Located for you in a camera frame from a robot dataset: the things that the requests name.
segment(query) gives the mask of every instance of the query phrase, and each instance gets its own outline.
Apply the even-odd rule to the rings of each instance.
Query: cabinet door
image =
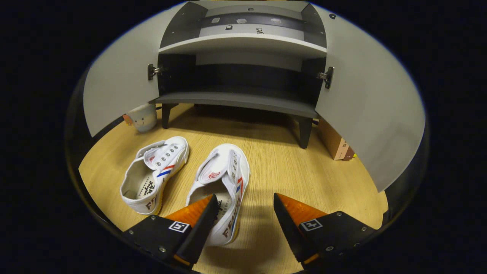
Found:
[[[316,112],[350,144],[382,191],[412,160],[422,139],[425,111],[401,63],[366,32],[315,6],[326,31],[326,68]]]
[[[129,110],[159,97],[157,77],[148,80],[147,65],[157,66],[162,36],[184,4],[129,30],[93,62],[83,91],[83,108],[92,136]]]

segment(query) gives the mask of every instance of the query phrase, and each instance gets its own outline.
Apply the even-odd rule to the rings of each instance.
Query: cardboard box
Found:
[[[333,160],[349,161],[355,156],[352,148],[327,121],[319,120],[318,132]]]

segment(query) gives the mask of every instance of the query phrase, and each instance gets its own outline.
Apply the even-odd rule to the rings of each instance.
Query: cabinet leg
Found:
[[[169,128],[169,114],[171,114],[171,109],[178,104],[162,104],[162,128]]]
[[[311,135],[311,127],[313,125],[312,118],[300,118],[300,147],[307,148],[309,142],[309,136]]]

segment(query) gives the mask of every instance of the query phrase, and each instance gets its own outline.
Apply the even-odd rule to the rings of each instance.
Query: black background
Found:
[[[3,41],[9,272],[167,273],[106,232],[69,179],[62,145],[70,94],[82,72],[124,32],[169,7],[162,1],[21,2],[6,6]],[[479,272],[485,176],[480,58],[486,7],[424,1],[323,5],[390,48],[417,82],[431,121],[425,181],[401,218],[344,266],[352,272]]]

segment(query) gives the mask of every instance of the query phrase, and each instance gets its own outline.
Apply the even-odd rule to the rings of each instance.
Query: shoe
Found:
[[[180,136],[139,150],[120,186],[123,201],[137,213],[158,214],[166,183],[184,166],[188,155],[187,141]]]
[[[214,148],[196,173],[186,206],[215,194],[219,210],[206,246],[222,246],[236,237],[235,224],[250,177],[244,152],[233,144]]]

